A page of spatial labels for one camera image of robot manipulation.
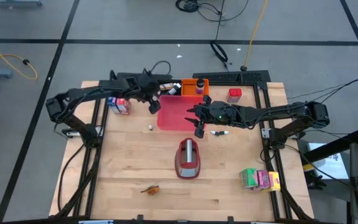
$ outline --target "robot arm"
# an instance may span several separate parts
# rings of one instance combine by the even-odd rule
[[[188,110],[188,112],[194,112],[199,120],[186,118],[196,126],[195,136],[199,138],[204,136],[204,124],[253,129],[260,121],[292,118],[294,121],[290,124],[282,128],[273,128],[266,134],[270,140],[270,146],[283,148],[288,137],[310,127],[323,128],[329,124],[326,106],[317,102],[297,102],[291,105],[257,109],[230,105],[223,101],[211,102],[208,95],[204,96],[203,100],[204,103]]]
[[[51,121],[57,124],[67,124],[80,133],[85,146],[97,147],[100,139],[95,126],[85,124],[73,114],[80,103],[110,96],[125,100],[136,99],[143,103],[149,102],[149,111],[155,114],[160,109],[160,103],[153,100],[153,96],[159,90],[158,80],[150,72],[144,70],[141,74],[115,78],[109,82],[102,82],[99,86],[72,88],[66,93],[60,93],[48,99],[46,107]]]

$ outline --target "colorful packaged box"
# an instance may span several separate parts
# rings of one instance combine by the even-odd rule
[[[278,172],[269,172],[268,173],[268,181],[270,187],[264,189],[263,191],[274,191],[274,190],[281,190],[280,186],[280,178],[278,177]]]
[[[240,88],[231,88],[227,93],[226,101],[228,103],[237,103],[240,100],[241,95],[242,93]]]
[[[125,99],[119,99],[115,97],[109,97],[107,104],[110,106],[112,111],[116,114],[129,115],[131,110],[131,103]]]
[[[269,173],[267,170],[258,170],[256,172],[258,178],[258,186],[253,187],[252,190],[263,190],[270,187]]]
[[[240,179],[243,188],[258,186],[257,171],[254,168],[245,169],[240,172]]]

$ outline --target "wooden table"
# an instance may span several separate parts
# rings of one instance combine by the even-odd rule
[[[82,87],[97,84],[83,82]],[[242,97],[238,105],[256,107],[253,88],[239,88]],[[225,101],[228,89],[228,86],[211,86],[209,95],[213,100]],[[272,106],[287,104],[282,83],[268,83],[268,92]],[[132,101],[129,116],[109,111],[91,218],[132,219],[143,214],[146,220],[224,221],[233,216],[235,221],[274,221],[269,193],[242,189],[239,179],[239,172],[245,168],[265,167],[259,157],[262,141],[258,127],[250,131],[209,124],[204,138],[198,139],[193,133],[160,130],[157,115],[150,114],[148,106]],[[82,103],[75,114],[90,123],[93,107],[94,102]],[[279,128],[289,122],[289,119],[275,121],[275,125]],[[230,133],[217,137],[210,134],[210,130]],[[187,137],[193,138],[200,149],[200,176],[193,180],[179,179],[174,168],[178,144]],[[62,167],[81,144],[80,138],[68,140]],[[288,140],[287,144],[296,147],[294,140]],[[76,156],[66,170],[62,205],[78,186],[84,152]],[[281,157],[289,192],[305,213],[313,217],[299,154],[286,148],[281,151]],[[158,194],[140,192],[155,184],[160,186]],[[88,196],[88,191],[85,192],[81,213]],[[277,195],[281,217],[285,217],[281,193]],[[55,213],[57,190],[50,209],[50,214]]]

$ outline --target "red tray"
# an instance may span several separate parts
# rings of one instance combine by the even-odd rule
[[[194,131],[196,129],[194,124],[185,118],[196,119],[197,117],[187,110],[202,102],[202,96],[161,96],[161,109],[158,111],[157,125],[162,130]]]

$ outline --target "concrete floor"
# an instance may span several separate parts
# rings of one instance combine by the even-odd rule
[[[205,1],[217,7],[221,4],[218,0]],[[2,53],[28,58],[39,73],[37,81],[25,80],[16,73],[11,79],[0,79],[0,203],[73,2],[49,0],[43,1],[43,7],[14,5],[12,9],[1,9],[0,39],[51,39],[55,44],[0,44]],[[358,25],[358,0],[347,3]],[[244,0],[226,0],[226,16],[237,14],[244,4]],[[262,5],[262,1],[250,0],[240,17],[221,27],[219,39],[249,40]],[[208,11],[204,13],[213,17]],[[180,12],[174,1],[80,0],[67,38],[209,40],[214,38],[216,27],[216,23],[197,13]],[[269,70],[273,82],[284,82],[287,96],[321,90],[358,77],[358,45],[346,44],[357,42],[357,38],[337,0],[269,1],[255,39],[322,43],[322,46],[253,46],[249,70]],[[325,41],[341,41],[342,45],[323,46]],[[238,70],[248,45],[223,47],[232,62],[229,69]],[[171,63],[174,78],[224,71],[208,44],[65,44],[47,96],[78,87],[83,80],[105,79],[110,69],[141,72],[158,60]],[[11,62],[32,75],[20,61]],[[7,68],[2,60],[0,68]],[[165,69],[161,66],[156,72],[164,73]],[[326,105],[331,117],[327,131],[347,133],[358,129],[358,83],[338,92]],[[65,148],[65,140],[52,133],[52,128],[44,108],[4,221],[47,217]],[[305,139],[329,142],[334,138],[310,132]],[[316,218],[346,221],[345,212],[329,211],[322,206],[335,204],[345,208],[344,202],[322,197],[318,192],[313,192],[311,199]]]

